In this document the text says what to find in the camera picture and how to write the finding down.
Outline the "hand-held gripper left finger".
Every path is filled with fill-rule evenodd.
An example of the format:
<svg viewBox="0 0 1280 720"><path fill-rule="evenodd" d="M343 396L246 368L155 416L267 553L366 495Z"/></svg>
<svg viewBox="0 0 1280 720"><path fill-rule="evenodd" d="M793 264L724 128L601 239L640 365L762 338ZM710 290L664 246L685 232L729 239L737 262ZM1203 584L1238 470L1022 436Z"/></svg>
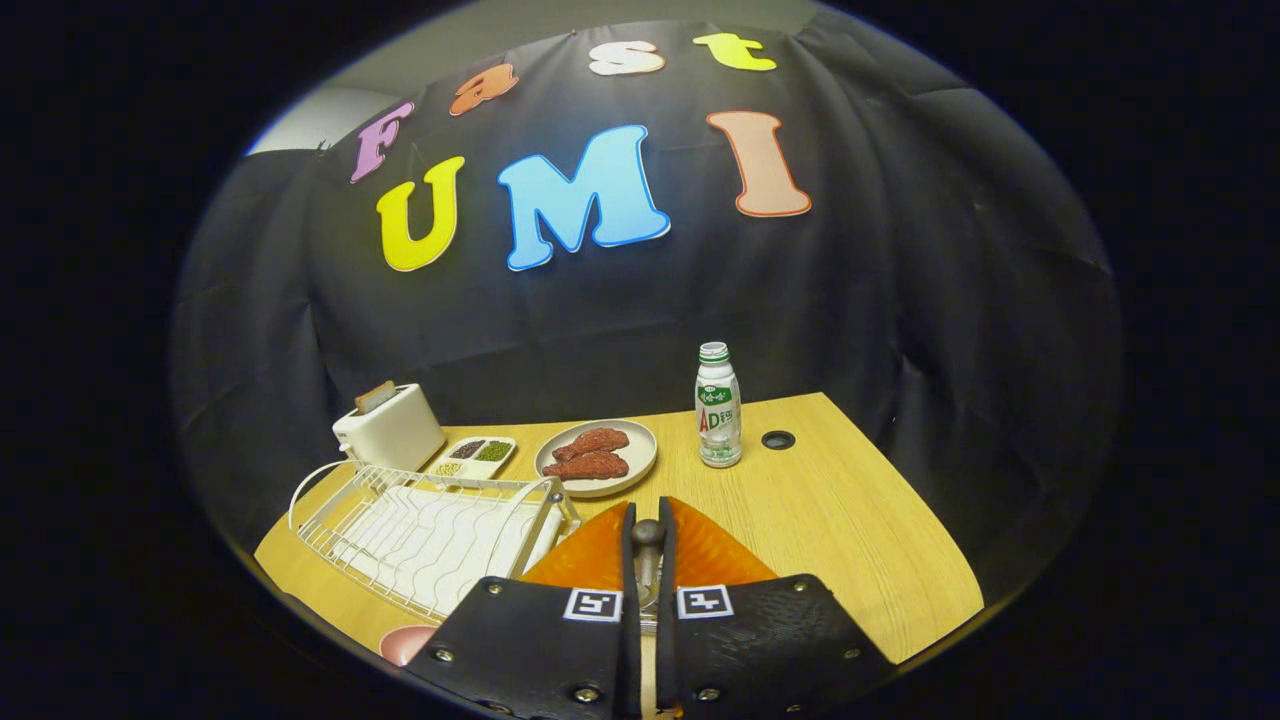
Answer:
<svg viewBox="0 0 1280 720"><path fill-rule="evenodd" d="M635 521L617 503L524 575L484 577L406 671L509 717L641 717Z"/></svg>

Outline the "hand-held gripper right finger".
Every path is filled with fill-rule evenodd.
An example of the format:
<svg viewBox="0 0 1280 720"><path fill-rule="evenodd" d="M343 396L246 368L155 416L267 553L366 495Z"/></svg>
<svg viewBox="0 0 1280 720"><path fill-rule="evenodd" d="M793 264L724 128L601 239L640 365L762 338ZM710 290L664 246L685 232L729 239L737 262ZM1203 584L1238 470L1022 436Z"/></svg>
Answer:
<svg viewBox="0 0 1280 720"><path fill-rule="evenodd" d="M812 574L781 577L673 497L655 629L655 705L677 719L817 719L897 667Z"/></svg>

